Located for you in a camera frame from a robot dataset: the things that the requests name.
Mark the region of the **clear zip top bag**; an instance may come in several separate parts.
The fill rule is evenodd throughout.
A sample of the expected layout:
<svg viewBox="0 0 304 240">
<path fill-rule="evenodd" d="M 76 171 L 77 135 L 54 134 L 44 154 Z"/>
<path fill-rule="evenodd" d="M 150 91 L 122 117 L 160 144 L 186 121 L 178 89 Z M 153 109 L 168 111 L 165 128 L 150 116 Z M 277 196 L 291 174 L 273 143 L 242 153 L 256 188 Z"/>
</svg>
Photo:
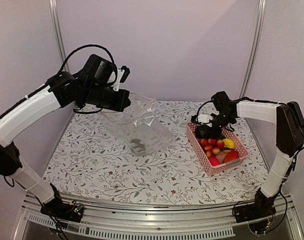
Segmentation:
<svg viewBox="0 0 304 240">
<path fill-rule="evenodd" d="M 114 137 L 124 141 L 137 156 L 160 151 L 175 144 L 175 135 L 156 117 L 157 101 L 138 93 L 129 95 L 131 105 L 123 112 L 102 111 L 99 119 L 105 129 Z M 134 152 L 132 139 L 141 139 L 145 152 Z"/>
</svg>

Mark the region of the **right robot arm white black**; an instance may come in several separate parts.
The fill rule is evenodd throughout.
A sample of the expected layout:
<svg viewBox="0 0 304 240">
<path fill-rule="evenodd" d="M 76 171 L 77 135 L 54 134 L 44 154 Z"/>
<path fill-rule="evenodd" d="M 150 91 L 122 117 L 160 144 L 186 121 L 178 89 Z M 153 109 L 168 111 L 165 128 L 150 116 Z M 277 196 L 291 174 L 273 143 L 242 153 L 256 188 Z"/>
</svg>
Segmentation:
<svg viewBox="0 0 304 240">
<path fill-rule="evenodd" d="M 218 114 L 209 121 L 209 132 L 244 118 L 271 123 L 276 127 L 276 155 L 269 174 L 256 194 L 250 214 L 261 218 L 269 211 L 269 202 L 281 191 L 290 173 L 295 170 L 297 156 L 304 149 L 304 117 L 297 102 L 288 103 L 242 97 L 231 100 L 224 91 L 211 97 Z"/>
</svg>

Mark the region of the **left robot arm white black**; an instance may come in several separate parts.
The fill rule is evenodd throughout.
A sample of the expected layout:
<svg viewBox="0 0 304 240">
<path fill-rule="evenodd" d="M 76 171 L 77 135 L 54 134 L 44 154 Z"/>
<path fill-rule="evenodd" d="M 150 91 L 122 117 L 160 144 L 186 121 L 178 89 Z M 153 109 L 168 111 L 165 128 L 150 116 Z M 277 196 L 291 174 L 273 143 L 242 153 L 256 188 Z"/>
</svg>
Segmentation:
<svg viewBox="0 0 304 240">
<path fill-rule="evenodd" d="M 129 107 L 129 91 L 120 89 L 130 69 L 92 54 L 77 73 L 59 71 L 46 83 L 0 115 L 0 175 L 10 177 L 35 195 L 55 216 L 66 213 L 56 188 L 20 159 L 14 139 L 44 116 L 74 103 L 122 112 Z"/>
</svg>

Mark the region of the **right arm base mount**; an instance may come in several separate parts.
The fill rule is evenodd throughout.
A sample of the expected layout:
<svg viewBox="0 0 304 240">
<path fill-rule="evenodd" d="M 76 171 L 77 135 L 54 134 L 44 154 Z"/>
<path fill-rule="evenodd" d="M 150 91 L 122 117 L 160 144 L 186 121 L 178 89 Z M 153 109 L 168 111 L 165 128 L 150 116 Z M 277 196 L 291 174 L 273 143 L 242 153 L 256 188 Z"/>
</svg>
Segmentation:
<svg viewBox="0 0 304 240">
<path fill-rule="evenodd" d="M 246 203 L 244 201 L 236 203 L 233 206 L 232 215 L 235 217 L 237 223 L 264 218 L 264 220 L 249 224 L 249 229 L 252 233 L 264 235 L 275 219 L 276 208 L 274 202 L 278 195 L 279 192 L 273 197 L 266 197 L 259 189 L 255 194 L 254 203 Z"/>
</svg>

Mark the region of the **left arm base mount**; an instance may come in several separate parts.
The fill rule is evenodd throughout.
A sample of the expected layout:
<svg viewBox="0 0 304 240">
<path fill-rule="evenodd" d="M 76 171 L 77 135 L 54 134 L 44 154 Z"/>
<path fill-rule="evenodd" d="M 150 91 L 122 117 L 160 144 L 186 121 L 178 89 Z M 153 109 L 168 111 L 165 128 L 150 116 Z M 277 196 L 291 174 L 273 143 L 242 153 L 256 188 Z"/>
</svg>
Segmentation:
<svg viewBox="0 0 304 240">
<path fill-rule="evenodd" d="M 80 223 L 84 213 L 84 205 L 73 200 L 69 203 L 62 201 L 59 191 L 50 184 L 54 191 L 54 199 L 43 203 L 40 212 L 53 218 Z"/>
</svg>

